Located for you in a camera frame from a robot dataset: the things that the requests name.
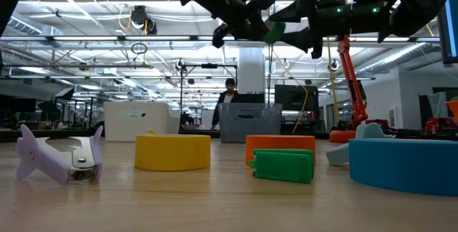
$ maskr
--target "man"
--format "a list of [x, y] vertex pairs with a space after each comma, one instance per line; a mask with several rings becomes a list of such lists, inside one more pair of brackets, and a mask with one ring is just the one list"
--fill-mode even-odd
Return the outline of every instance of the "man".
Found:
[[220, 103], [231, 103], [231, 102], [240, 102], [240, 95], [235, 90], [235, 80], [229, 78], [226, 80], [226, 91], [220, 94], [220, 98], [218, 99], [218, 103], [216, 104], [215, 111], [213, 113], [213, 121], [212, 121], [212, 130], [215, 129], [216, 125], [220, 121], [220, 116], [218, 113], [218, 105]]

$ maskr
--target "gray plastic object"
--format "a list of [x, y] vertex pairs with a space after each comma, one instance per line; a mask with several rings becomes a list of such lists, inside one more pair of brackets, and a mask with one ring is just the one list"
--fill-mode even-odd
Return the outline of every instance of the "gray plastic object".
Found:
[[[385, 135], [377, 123], [360, 124], [356, 128], [356, 139], [394, 138], [392, 135]], [[329, 165], [343, 165], [350, 162], [349, 144], [343, 144], [332, 150], [326, 151]]]
[[221, 142], [246, 142], [247, 135], [279, 135], [282, 104], [221, 103]]

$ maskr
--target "yellow ring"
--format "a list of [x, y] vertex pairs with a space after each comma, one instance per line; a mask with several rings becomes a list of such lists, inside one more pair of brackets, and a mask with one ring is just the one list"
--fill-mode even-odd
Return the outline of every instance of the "yellow ring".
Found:
[[206, 168], [210, 145], [207, 135], [137, 135], [135, 167], [154, 171]]

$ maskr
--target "gray plastic bin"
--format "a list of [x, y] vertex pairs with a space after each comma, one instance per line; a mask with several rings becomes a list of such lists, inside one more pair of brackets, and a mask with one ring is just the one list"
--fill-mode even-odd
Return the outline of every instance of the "gray plastic bin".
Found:
[[246, 142], [247, 135], [279, 135], [282, 104], [220, 103], [221, 142]]

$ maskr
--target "wooden table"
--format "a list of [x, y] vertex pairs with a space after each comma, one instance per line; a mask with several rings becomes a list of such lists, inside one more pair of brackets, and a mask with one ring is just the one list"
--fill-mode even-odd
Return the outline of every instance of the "wooden table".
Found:
[[[53, 141], [68, 145], [68, 140]], [[14, 180], [14, 144], [0, 144], [0, 231], [458, 231], [458, 199], [353, 182], [317, 141], [312, 185], [260, 180], [244, 145], [213, 141], [212, 167], [136, 170], [134, 145], [103, 143], [99, 185], [62, 187], [39, 171]]]

